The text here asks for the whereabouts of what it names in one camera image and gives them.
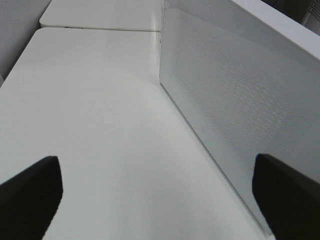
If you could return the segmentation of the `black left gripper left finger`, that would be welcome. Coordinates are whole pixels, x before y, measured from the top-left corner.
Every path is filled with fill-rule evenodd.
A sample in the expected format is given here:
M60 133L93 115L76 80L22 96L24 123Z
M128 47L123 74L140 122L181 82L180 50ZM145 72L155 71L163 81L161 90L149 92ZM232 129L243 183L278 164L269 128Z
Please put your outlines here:
M63 197L57 156L47 156L0 185L0 238L41 240Z

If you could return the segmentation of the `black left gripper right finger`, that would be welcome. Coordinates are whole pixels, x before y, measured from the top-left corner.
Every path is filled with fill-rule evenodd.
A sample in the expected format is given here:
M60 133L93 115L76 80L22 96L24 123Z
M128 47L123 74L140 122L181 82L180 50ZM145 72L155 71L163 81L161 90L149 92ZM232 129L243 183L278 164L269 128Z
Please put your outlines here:
M277 240L320 238L320 184L284 162L259 153L252 193Z

